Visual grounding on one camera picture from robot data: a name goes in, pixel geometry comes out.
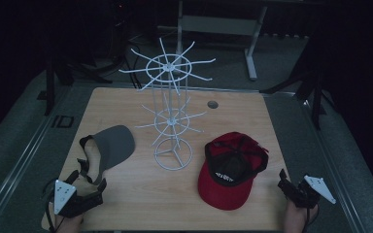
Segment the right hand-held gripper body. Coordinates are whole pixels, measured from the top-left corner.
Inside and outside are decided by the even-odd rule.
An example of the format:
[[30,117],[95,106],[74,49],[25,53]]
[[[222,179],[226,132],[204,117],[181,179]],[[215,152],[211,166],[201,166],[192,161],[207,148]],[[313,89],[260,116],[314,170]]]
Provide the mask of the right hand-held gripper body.
[[291,183],[289,180],[284,185],[279,185],[278,183],[278,188],[297,208],[313,209],[318,204],[321,197],[331,204],[336,203],[336,199],[333,197],[323,178],[305,175],[302,181],[306,183],[305,192],[299,190],[298,185]]

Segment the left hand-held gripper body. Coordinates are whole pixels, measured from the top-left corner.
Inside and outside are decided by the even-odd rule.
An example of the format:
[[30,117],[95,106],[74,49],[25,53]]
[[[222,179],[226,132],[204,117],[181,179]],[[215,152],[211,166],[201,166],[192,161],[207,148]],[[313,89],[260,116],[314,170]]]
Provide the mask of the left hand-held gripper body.
[[79,196],[73,185],[60,180],[55,181],[53,212],[56,215],[72,218],[102,203],[102,193],[98,193],[97,190],[87,196]]

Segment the grey baseball cap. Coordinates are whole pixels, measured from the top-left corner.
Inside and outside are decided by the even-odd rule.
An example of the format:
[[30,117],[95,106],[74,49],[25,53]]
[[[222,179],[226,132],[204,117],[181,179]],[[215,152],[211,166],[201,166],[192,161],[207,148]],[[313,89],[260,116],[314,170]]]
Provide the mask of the grey baseball cap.
[[103,173],[126,160],[135,151],[135,140],[131,131],[124,125],[116,125],[102,130],[94,135],[88,135],[80,139],[82,149],[86,143],[93,140],[100,152],[98,176],[93,179],[89,174],[90,162],[86,159],[77,159],[81,166],[80,174],[91,184],[100,184]]

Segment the red baseball cap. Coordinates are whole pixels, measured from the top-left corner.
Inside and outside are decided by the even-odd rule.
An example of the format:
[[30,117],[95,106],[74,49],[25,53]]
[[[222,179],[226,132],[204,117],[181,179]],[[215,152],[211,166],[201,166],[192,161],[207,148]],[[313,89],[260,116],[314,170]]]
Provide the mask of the red baseball cap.
[[268,150],[250,136],[229,132],[205,145],[205,161],[198,176],[198,193],[212,207],[241,208],[254,178],[267,168]]

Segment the white wire hat rack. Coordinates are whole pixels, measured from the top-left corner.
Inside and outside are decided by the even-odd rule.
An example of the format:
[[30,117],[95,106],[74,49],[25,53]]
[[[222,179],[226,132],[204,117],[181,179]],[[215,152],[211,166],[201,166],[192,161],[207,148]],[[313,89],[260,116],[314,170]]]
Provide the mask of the white wire hat rack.
[[153,157],[163,169],[178,171],[186,168],[193,158],[193,149],[185,139],[188,131],[201,133],[191,122],[196,117],[202,117],[205,112],[191,114],[188,111],[190,96],[188,80],[197,79],[209,82],[211,78],[195,75],[192,68],[197,64],[207,64],[210,60],[190,61],[186,54],[194,47],[194,42],[182,52],[167,52],[162,39],[159,39],[161,54],[148,57],[136,50],[131,50],[138,57],[147,60],[144,68],[120,70],[121,73],[135,75],[145,73],[149,80],[138,85],[139,91],[149,90],[152,94],[153,105],[143,109],[153,114],[151,123],[138,125],[138,128],[150,127],[156,131],[156,138],[152,142]]

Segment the person's left hand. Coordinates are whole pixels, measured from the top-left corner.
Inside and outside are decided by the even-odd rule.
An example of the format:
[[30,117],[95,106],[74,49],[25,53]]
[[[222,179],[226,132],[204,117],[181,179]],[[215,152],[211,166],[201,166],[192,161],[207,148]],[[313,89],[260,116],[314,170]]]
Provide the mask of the person's left hand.
[[79,215],[72,218],[55,216],[56,233],[80,233],[84,216]]

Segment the person's right hand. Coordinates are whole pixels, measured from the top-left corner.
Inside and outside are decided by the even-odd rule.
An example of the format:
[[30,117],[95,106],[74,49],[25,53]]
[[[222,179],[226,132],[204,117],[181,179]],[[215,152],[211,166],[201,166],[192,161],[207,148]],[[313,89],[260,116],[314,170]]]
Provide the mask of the person's right hand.
[[318,212],[318,205],[313,209],[297,208],[288,200],[284,214],[284,233],[303,233],[304,227],[316,218]]

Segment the black metal stand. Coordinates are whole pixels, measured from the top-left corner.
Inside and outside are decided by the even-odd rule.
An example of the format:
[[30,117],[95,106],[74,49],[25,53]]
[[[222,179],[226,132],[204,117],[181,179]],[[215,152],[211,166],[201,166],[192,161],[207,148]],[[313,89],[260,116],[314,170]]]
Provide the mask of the black metal stand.
[[38,95],[39,100],[46,101],[45,115],[48,116],[55,105],[55,78],[64,85],[71,85],[74,80],[69,71],[77,70],[83,73],[87,78],[98,83],[111,83],[111,81],[101,78],[93,70],[86,68],[78,61],[64,54],[50,55],[46,60],[46,89]]
[[273,94],[287,86],[301,82],[295,92],[295,97],[300,101],[307,101],[310,95],[313,95],[311,119],[315,127],[320,130],[322,86],[327,65],[328,57],[325,45],[316,34],[313,34],[292,68],[289,77],[281,83],[262,89],[260,93]]

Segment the black floor bracket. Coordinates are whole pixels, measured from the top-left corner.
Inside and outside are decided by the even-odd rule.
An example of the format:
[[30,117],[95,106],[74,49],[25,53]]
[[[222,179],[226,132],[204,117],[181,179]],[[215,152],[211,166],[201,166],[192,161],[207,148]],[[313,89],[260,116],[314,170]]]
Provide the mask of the black floor bracket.
[[72,116],[58,115],[52,121],[51,128],[70,128],[73,124],[74,118]]

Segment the white metal desk frame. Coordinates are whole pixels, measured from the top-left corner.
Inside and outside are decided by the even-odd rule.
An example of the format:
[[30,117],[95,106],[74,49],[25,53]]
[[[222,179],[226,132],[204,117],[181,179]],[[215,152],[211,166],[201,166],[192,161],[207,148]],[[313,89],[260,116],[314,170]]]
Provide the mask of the white metal desk frame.
[[181,54],[184,51],[184,31],[251,36],[251,44],[244,50],[244,55],[249,79],[256,81],[257,73],[253,54],[267,10],[266,6],[261,7],[257,19],[190,16],[184,14],[184,0],[178,0],[176,54]]

